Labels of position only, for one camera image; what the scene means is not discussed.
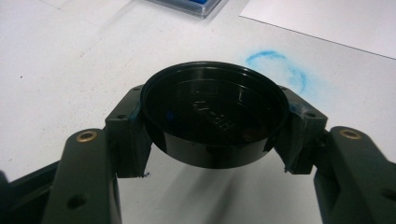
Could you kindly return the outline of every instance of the screw hole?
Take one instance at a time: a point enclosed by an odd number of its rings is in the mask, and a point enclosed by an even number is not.
[[[87,196],[84,194],[77,194],[70,198],[70,200],[67,202],[67,208],[70,210],[76,210],[87,202]]]
[[[382,196],[396,202],[396,191],[392,189],[382,189],[381,194]]]
[[[314,113],[306,113],[306,115],[309,117],[309,118],[315,118],[317,115],[316,114],[314,114]]]
[[[340,134],[349,139],[354,139],[354,140],[361,139],[360,134],[348,129],[341,130]]]
[[[80,143],[89,142],[93,140],[97,135],[98,135],[97,132],[87,131],[85,133],[79,134],[76,140]]]

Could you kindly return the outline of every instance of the blue ink stain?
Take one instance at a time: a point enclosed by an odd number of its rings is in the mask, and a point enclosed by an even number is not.
[[[259,52],[257,54],[253,54],[250,57],[247,58],[247,62],[251,62],[255,59],[261,58],[261,57],[266,57],[269,59],[286,59],[286,57],[282,54],[279,54],[278,52],[274,50],[265,50],[262,52]]]
[[[248,67],[263,73],[276,84],[290,87],[298,93],[304,93],[310,81],[306,72],[275,50],[255,53],[246,59],[246,63]]]
[[[272,79],[277,85],[291,89],[311,104],[328,109],[332,107],[331,97],[335,87],[310,74],[276,50],[268,49],[254,53],[247,57],[245,64],[248,68]]]

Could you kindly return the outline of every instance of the black mount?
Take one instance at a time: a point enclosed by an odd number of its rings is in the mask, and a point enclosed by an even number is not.
[[[68,138],[55,162],[11,183],[0,173],[1,223],[121,223],[117,177],[143,177],[151,140],[132,88],[106,118],[103,130]],[[285,171],[307,175],[323,223],[396,223],[396,165],[364,133],[325,130],[327,118],[294,92],[291,116],[276,140]]]

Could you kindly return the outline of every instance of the white table surface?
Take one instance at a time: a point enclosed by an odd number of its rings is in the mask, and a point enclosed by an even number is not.
[[[12,181],[59,160],[65,139],[103,128],[129,89],[191,61],[255,69],[396,161],[396,61],[241,18],[247,2],[223,0],[200,20],[143,0],[1,1],[0,170]],[[120,179],[123,223],[320,223],[313,175],[283,167],[271,151],[206,170],[153,147],[148,178]]]

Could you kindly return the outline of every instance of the white surface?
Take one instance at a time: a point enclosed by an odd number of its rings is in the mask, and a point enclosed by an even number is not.
[[[0,169],[15,180],[59,160],[129,89],[198,60],[264,73],[396,161],[396,61],[241,18],[247,2],[222,1],[202,21],[146,1],[2,1]],[[120,180],[124,223],[320,223],[313,176],[283,173],[274,151],[210,171],[154,147],[147,172]]]
[[[250,0],[241,16],[396,59],[396,2]]]

